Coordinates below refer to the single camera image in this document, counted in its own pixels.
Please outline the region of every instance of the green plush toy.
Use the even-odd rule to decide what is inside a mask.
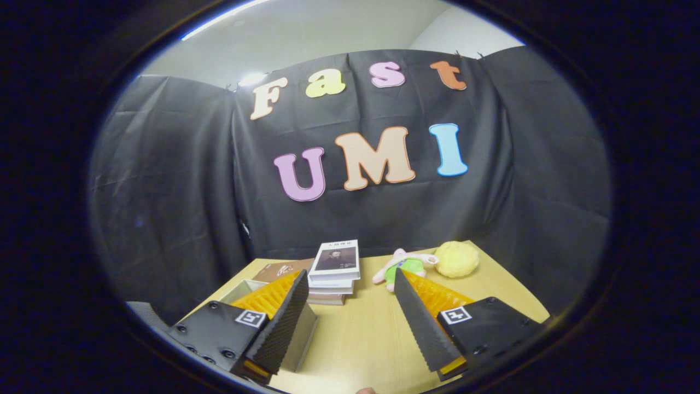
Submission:
[[[372,277],[372,282],[378,284],[386,281],[386,289],[392,292],[397,269],[410,271],[425,278],[426,269],[423,264],[436,264],[437,262],[438,258],[433,254],[406,253],[403,249],[397,249],[393,258]]]

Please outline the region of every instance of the screw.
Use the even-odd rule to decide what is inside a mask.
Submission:
[[[488,345],[477,346],[476,348],[474,348],[473,353],[474,353],[474,355],[479,355],[482,353],[486,353],[486,350],[488,350],[488,349],[489,349]]]

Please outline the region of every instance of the stuffed toy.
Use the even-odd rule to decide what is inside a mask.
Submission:
[[[469,275],[479,265],[479,250],[472,245],[449,241],[435,250],[438,263],[435,269],[448,278]]]
[[[386,281],[386,289],[393,292],[397,269],[403,269],[425,278],[426,270],[423,264],[437,264],[439,261],[434,254],[406,253],[403,249],[397,249],[393,258],[372,277],[372,282],[376,285]]]

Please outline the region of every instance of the blue letter i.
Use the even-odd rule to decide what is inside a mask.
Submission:
[[[443,177],[453,177],[467,172],[468,167],[462,161],[457,145],[459,127],[454,123],[442,123],[432,125],[428,130],[437,137],[437,145],[440,148],[442,165],[437,169],[437,173]]]

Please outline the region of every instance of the yellow pom pom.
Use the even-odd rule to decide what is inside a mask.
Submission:
[[[440,259],[435,269],[448,278],[469,275],[479,265],[479,250],[454,240],[443,243],[433,254]]]

